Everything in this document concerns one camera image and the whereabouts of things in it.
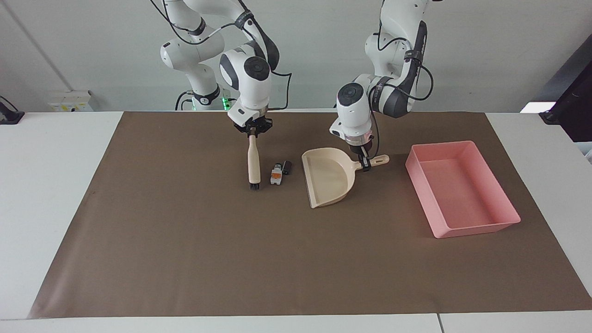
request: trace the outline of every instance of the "dustpan handle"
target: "dustpan handle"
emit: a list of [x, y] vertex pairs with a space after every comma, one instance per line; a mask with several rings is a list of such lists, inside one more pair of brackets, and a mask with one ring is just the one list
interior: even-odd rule
[[[375, 158], [370, 160], [370, 166], [377, 167], [379, 165], [387, 164], [391, 159], [388, 155], [380, 155], [376, 156]], [[355, 162], [356, 171], [362, 169], [362, 164], [360, 162]]]

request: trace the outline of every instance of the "beige dustpan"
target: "beige dustpan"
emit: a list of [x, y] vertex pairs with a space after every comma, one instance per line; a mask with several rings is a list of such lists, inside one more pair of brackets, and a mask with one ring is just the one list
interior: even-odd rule
[[[388, 163], [387, 155], [372, 159], [373, 167]], [[362, 169], [360, 162], [354, 162], [344, 151], [337, 148], [318, 148], [302, 155], [304, 176], [308, 189], [310, 207], [334, 204], [352, 189], [356, 170]]]

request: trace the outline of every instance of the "rectangular tray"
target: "rectangular tray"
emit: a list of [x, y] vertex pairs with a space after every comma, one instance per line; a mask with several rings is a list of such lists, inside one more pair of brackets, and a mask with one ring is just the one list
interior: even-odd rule
[[473, 141], [414, 145], [405, 166], [436, 238], [496, 232], [520, 222]]

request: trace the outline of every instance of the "pink plastic container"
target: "pink plastic container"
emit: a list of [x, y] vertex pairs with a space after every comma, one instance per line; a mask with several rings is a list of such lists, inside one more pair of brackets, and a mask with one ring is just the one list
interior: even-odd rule
[[436, 238], [495, 232], [520, 222], [473, 141], [414, 145], [405, 166]]

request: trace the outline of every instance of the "green light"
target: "green light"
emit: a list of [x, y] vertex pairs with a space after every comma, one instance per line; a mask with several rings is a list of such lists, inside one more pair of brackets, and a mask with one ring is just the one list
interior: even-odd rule
[[230, 110], [230, 101], [226, 97], [222, 97], [222, 105], [224, 106], [224, 111]]

